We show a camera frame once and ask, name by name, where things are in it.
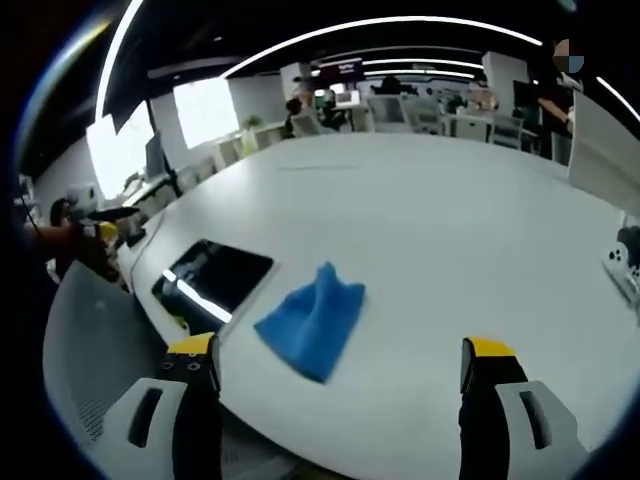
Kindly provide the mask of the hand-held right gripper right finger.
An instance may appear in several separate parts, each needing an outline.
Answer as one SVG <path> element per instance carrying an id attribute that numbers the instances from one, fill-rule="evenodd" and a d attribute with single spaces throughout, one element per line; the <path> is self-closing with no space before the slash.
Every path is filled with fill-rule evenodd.
<path id="1" fill-rule="evenodd" d="M 461 479 L 570 479 L 588 452 L 577 420 L 508 345 L 462 341 Z"/>

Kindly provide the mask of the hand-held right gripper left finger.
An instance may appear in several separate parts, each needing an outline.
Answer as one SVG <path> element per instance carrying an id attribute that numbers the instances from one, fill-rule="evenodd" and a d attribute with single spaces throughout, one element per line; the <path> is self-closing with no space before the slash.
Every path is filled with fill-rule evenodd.
<path id="1" fill-rule="evenodd" d="M 94 462 L 108 479 L 220 479 L 220 390 L 215 333 L 171 344 L 107 411 Z"/>

